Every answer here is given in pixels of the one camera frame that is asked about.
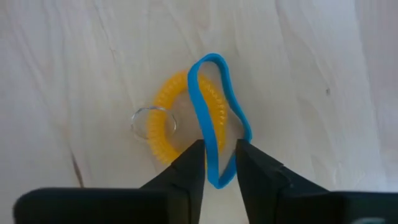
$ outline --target key ring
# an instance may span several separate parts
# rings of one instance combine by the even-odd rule
[[[173,122],[174,122],[173,130],[172,130],[172,132],[170,133],[170,135],[172,136],[172,135],[175,133],[175,131],[177,130],[177,120],[175,119],[174,114],[173,114],[172,112],[170,112],[169,110],[167,110],[167,109],[161,107],[161,106],[149,106],[149,107],[139,108],[139,109],[132,115],[132,117],[131,117],[131,124],[130,124],[130,126],[131,126],[131,129],[134,131],[134,134],[135,134],[137,137],[139,137],[139,138],[141,138],[141,139],[143,139],[143,140],[148,140],[148,137],[147,137],[146,135],[141,135],[141,134],[139,134],[139,132],[137,131],[138,128],[136,127],[136,125],[134,125],[134,122],[135,122],[135,120],[137,119],[138,115],[139,115],[141,112],[144,112],[144,111],[146,111],[146,110],[159,110],[159,111],[163,111],[164,113],[167,113],[167,114],[173,119]]]

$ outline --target clear plastic ring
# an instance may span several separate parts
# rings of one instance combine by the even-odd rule
[[[134,132],[134,134],[144,140],[148,140],[148,137],[146,134],[142,134],[142,131],[139,131],[139,127],[137,127],[135,123],[135,121],[137,121],[140,113],[145,112],[145,111],[149,111],[149,110],[160,110],[160,111],[164,111],[165,113],[167,113],[172,119],[173,119],[173,128],[171,130],[170,135],[172,136],[175,131],[177,130],[177,120],[175,119],[175,116],[173,113],[171,113],[169,110],[167,110],[164,107],[161,106],[148,106],[148,107],[143,107],[143,108],[139,108],[131,117],[131,129]]]

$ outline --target light wood tabletop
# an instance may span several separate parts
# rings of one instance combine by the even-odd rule
[[[2,223],[39,187],[155,177],[165,165],[131,116],[209,52],[229,64],[253,145],[330,190],[398,190],[398,1],[2,0],[0,12]],[[180,138],[201,138],[186,94],[175,107]],[[230,115],[222,165],[241,136]],[[236,178],[205,183],[201,222],[248,222]]]

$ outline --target black robotic claw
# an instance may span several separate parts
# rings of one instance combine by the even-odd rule
[[[245,140],[236,167],[250,223],[398,223],[398,194],[329,192]],[[40,189],[14,208],[26,223],[199,223],[205,144],[197,140],[139,189]]]

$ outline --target yellow spiral cord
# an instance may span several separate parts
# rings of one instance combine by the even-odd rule
[[[217,137],[218,149],[221,152],[225,145],[225,126],[227,120],[227,105],[224,95],[204,75],[198,76],[199,88],[208,106],[211,120]],[[187,71],[176,73],[166,81],[155,97],[154,106],[170,110],[176,97],[187,91]],[[181,151],[176,150],[166,137],[167,113],[150,110],[147,119],[147,141],[153,154],[159,161],[170,164]]]

